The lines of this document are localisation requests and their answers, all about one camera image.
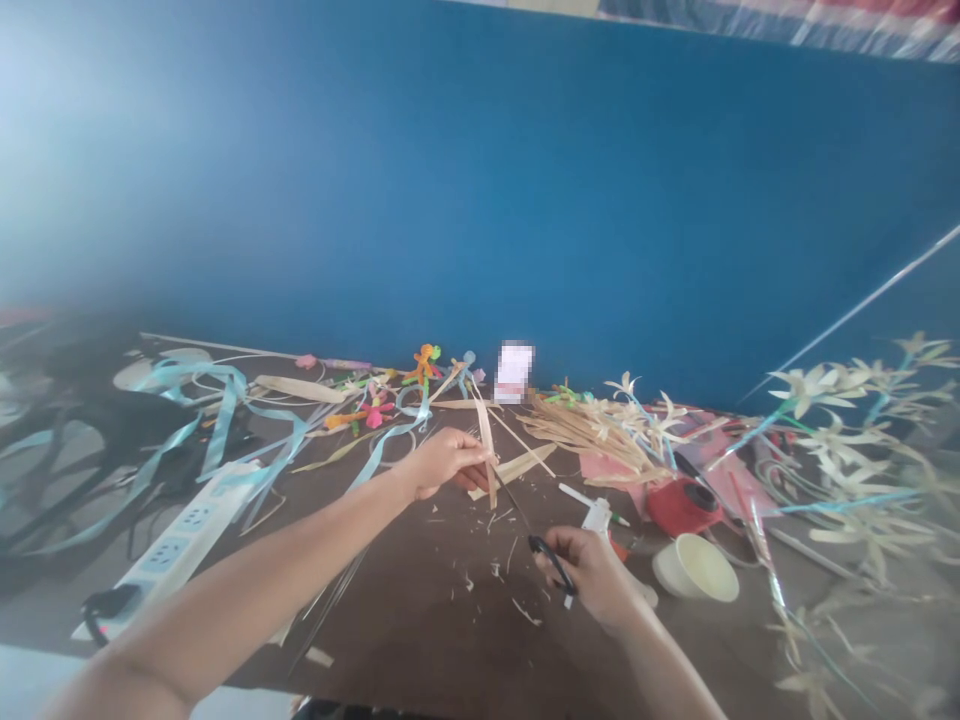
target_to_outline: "plastic sheet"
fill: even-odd
[[[601,0],[597,14],[713,35],[960,62],[960,0]]]

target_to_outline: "pink flower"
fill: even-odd
[[[318,362],[320,361],[313,355],[301,355],[297,358],[297,367],[303,368],[304,370],[311,370]]]

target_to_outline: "brown table surface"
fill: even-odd
[[[215,358],[236,354],[211,353]],[[298,370],[291,360],[277,357],[231,364],[250,379],[261,373],[314,379],[319,373]],[[447,396],[460,395],[454,389]],[[300,414],[309,410],[301,409]],[[510,413],[506,417],[528,445],[543,444],[523,433]],[[475,412],[437,410],[428,430],[437,426],[468,429],[475,423]],[[288,427],[261,418],[251,423],[264,444],[285,436]],[[494,424],[493,434],[503,461],[524,452],[499,425]],[[323,460],[351,439],[347,432],[314,440],[292,467]],[[390,440],[385,459],[402,457],[409,442],[409,437]],[[283,507],[244,538],[237,536],[236,527],[228,529],[198,572],[336,500],[368,456],[368,447],[362,444],[345,459],[318,471],[282,474],[276,487],[287,498]],[[656,582],[650,558],[667,542],[665,536],[651,523],[640,522],[625,493],[585,488],[575,455],[557,450],[547,462],[560,480],[591,497],[606,497],[630,521],[632,531],[618,529],[618,539],[627,543],[642,535],[634,542],[627,566],[657,589],[658,616],[729,717],[805,716],[793,694],[773,687],[788,671],[776,635],[764,629],[774,614],[763,571],[738,570],[740,598],[729,605],[669,596]],[[558,482],[536,466],[511,485],[538,531],[555,524],[579,526],[585,517],[586,508],[561,493]],[[510,507],[501,494],[498,514]],[[176,514],[167,513],[165,523]],[[334,658],[331,668],[300,661],[288,677],[298,649],[319,616],[318,606],[307,622],[293,627],[283,647],[263,647],[230,684],[439,717],[642,716],[625,657],[580,603],[568,611],[559,591],[546,593],[525,543],[525,528],[516,516],[510,513],[488,532],[489,501],[473,502],[459,488],[443,487],[435,497],[407,509],[370,545],[314,641],[314,646]],[[73,551],[42,561],[8,563],[0,587],[0,642],[61,654],[92,654],[91,643],[71,641],[69,635],[78,624],[83,600],[111,587],[129,568],[124,557],[129,519],[129,514],[119,518],[100,538]],[[736,540],[732,535],[726,539]],[[802,588],[804,595],[822,594],[832,582],[830,575],[794,551],[777,545],[774,552],[781,576],[789,579],[791,587]],[[500,579],[493,575],[491,563],[500,563]],[[472,592],[467,589],[467,576],[474,583]],[[542,619],[543,625],[528,622],[512,600]]]

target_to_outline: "white power strip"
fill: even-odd
[[[248,475],[261,467],[257,460],[231,462],[221,467],[136,565],[120,578],[117,585],[136,585],[140,592],[115,618],[99,620],[108,639],[115,638],[144,607],[168,598],[186,584],[253,489],[246,483],[224,481]],[[70,637],[92,640],[84,625]]]

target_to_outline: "white cup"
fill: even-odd
[[[684,533],[653,558],[653,573],[677,597],[733,602],[740,581],[733,567],[708,540]]]

